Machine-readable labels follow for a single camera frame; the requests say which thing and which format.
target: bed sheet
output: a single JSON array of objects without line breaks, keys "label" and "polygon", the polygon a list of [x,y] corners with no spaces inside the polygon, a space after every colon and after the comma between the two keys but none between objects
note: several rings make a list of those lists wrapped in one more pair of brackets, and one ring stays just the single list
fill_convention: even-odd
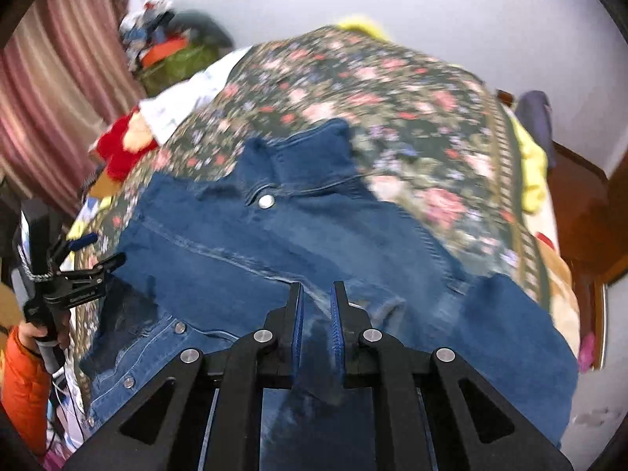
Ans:
[{"label": "bed sheet", "polygon": [[545,235],[552,241],[555,250],[560,254],[554,204],[551,200],[550,188],[547,186],[547,182],[545,182],[545,191],[547,192],[547,196],[541,204],[541,208],[534,214],[524,214],[524,221],[533,236],[535,236],[537,232]]},{"label": "bed sheet", "polygon": [[[161,150],[136,166],[89,230],[101,239],[77,256],[90,267],[115,251],[154,171],[218,179],[252,135],[284,138],[332,117],[346,119],[359,171],[371,191],[403,206],[476,274],[511,276],[543,308],[548,277],[524,225],[517,140],[481,80],[462,68],[362,34],[325,27],[254,46],[209,106],[195,111]],[[99,303],[77,309],[71,352],[80,359]]]}]

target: orange jacket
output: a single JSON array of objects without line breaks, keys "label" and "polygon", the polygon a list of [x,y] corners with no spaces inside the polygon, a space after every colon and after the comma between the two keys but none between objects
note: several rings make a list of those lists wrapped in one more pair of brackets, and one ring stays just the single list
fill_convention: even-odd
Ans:
[{"label": "orange jacket", "polygon": [[46,453],[46,406],[50,376],[43,360],[28,351],[14,327],[6,343],[2,405],[28,448],[36,455]]}]

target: curtain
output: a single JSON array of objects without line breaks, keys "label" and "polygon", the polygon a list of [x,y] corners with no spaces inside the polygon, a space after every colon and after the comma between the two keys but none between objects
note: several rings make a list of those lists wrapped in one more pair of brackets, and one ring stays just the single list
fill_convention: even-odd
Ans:
[{"label": "curtain", "polygon": [[127,2],[35,0],[0,53],[0,159],[70,215],[88,147],[145,97],[117,35]]}]

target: metal screw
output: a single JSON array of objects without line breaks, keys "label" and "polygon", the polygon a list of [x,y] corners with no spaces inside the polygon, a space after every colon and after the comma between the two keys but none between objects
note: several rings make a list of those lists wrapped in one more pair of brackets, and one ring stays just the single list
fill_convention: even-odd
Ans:
[{"label": "metal screw", "polygon": [[379,341],[382,339],[382,333],[376,329],[367,329],[362,333],[366,341]]},{"label": "metal screw", "polygon": [[453,361],[453,359],[456,357],[456,354],[451,349],[447,349],[447,347],[443,347],[442,349],[438,349],[436,351],[436,357],[440,359],[441,361],[448,363],[449,361]]},{"label": "metal screw", "polygon": [[255,341],[258,341],[259,343],[266,343],[272,338],[272,333],[267,329],[260,329],[255,332],[253,338],[255,338]]},{"label": "metal screw", "polygon": [[196,349],[185,349],[185,351],[181,352],[181,361],[183,363],[194,363],[197,359],[199,359],[199,351]]}]

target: stuffed toy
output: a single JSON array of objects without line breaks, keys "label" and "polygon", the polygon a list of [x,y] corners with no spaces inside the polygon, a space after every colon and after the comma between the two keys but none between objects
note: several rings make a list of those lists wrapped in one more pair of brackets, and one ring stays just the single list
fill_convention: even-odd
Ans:
[{"label": "stuffed toy", "polygon": [[150,127],[135,107],[98,138],[95,151],[107,163],[107,175],[123,181],[143,155],[158,147]]}]

